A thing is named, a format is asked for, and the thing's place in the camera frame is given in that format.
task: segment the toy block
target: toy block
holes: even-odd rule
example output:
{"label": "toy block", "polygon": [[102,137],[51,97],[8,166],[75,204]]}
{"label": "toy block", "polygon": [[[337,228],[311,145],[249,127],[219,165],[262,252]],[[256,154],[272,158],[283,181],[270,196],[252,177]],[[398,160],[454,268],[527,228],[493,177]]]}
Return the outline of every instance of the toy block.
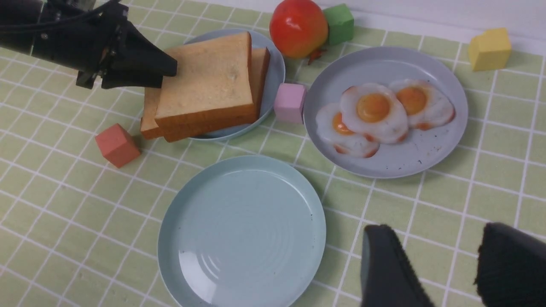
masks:
{"label": "toy block", "polygon": [[505,67],[512,52],[506,28],[489,29],[470,41],[468,57],[473,71]]}
{"label": "toy block", "polygon": [[345,4],[339,4],[322,11],[328,21],[328,45],[348,42],[354,36],[354,17]]}
{"label": "toy block", "polygon": [[307,89],[301,84],[283,83],[279,86],[273,109],[277,120],[303,123],[301,112]]}
{"label": "toy block", "polygon": [[117,168],[140,156],[133,138],[118,123],[98,134],[95,141],[103,157]]}

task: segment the fried egg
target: fried egg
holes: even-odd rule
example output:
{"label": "fried egg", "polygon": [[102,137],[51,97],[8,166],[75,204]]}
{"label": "fried egg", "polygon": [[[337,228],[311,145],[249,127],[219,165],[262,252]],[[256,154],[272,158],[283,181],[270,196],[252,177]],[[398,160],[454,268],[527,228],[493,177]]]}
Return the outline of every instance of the fried egg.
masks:
{"label": "fried egg", "polygon": [[379,149],[379,143],[370,142],[361,134],[347,129],[337,103],[322,107],[317,113],[316,121],[318,137],[333,146],[340,154],[369,158]]}
{"label": "fried egg", "polygon": [[391,83],[389,88],[404,106],[410,128],[428,130],[455,118],[455,108],[446,95],[426,81],[399,80]]}
{"label": "fried egg", "polygon": [[407,137],[406,111],[394,93],[383,85],[351,86],[341,95],[340,110],[347,128],[368,141],[393,144]]}

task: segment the pink block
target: pink block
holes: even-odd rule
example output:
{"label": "pink block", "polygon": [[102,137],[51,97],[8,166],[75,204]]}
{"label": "pink block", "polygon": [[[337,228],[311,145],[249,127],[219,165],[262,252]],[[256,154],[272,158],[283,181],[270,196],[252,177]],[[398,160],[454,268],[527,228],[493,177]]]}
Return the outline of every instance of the pink block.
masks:
{"label": "pink block", "polygon": [[102,131],[95,137],[95,141],[103,157],[117,168],[140,156],[133,138],[118,123]]}
{"label": "pink block", "polygon": [[304,108],[305,94],[307,89],[301,84],[281,84],[273,107],[277,120],[304,123],[301,112]]}

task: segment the egg yolk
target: egg yolk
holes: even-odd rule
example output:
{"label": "egg yolk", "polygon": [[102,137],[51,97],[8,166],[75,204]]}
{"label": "egg yolk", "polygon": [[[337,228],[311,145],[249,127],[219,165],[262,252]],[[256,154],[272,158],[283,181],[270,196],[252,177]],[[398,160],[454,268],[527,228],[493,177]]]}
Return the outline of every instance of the egg yolk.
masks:
{"label": "egg yolk", "polygon": [[380,93],[360,97],[357,102],[357,115],[364,122],[378,122],[389,115],[389,99]]}
{"label": "egg yolk", "polygon": [[426,94],[418,87],[406,87],[396,94],[396,98],[402,103],[408,115],[421,112],[426,106]]}
{"label": "egg yolk", "polygon": [[354,134],[345,124],[341,121],[341,112],[338,112],[336,115],[334,115],[334,119],[332,120],[332,127],[334,128],[335,132],[342,134],[342,135],[351,135]]}

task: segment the plate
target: plate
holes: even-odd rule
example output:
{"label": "plate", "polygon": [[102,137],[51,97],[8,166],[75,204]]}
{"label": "plate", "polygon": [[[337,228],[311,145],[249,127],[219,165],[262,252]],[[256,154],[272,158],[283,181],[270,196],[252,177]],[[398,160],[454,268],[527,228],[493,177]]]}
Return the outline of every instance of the plate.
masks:
{"label": "plate", "polygon": [[[350,86],[367,82],[387,86],[407,78],[427,80],[442,91],[455,107],[453,121],[428,131],[410,129],[403,143],[381,144],[366,159],[339,154],[318,137],[317,112],[338,102]],[[453,151],[466,128],[468,102],[461,83],[442,62],[413,49],[375,47],[348,54],[326,67],[307,93],[303,117],[311,141],[332,163],[364,177],[399,178],[429,169]]]}
{"label": "plate", "polygon": [[159,270],[183,307],[290,306],[321,262],[321,201],[265,156],[216,163],[176,195],[159,230]]}
{"label": "plate", "polygon": [[273,104],[275,103],[275,97],[277,96],[278,87],[284,82],[284,79],[286,77],[286,66],[284,65],[284,59],[281,52],[277,49],[277,47],[275,47],[275,44],[271,41],[271,39],[256,31],[232,28],[215,30],[205,33],[203,35],[190,39],[186,44],[203,42],[205,40],[237,34],[240,32],[250,33],[253,48],[267,48],[270,54],[269,69],[268,74],[265,77],[264,92],[262,95],[262,108],[260,109],[260,118],[252,124],[239,125],[222,130],[217,130],[203,135],[199,135],[197,137],[193,137],[192,139],[204,141],[225,141],[238,137],[258,126],[267,118],[269,113],[271,113],[271,111],[273,110]]}

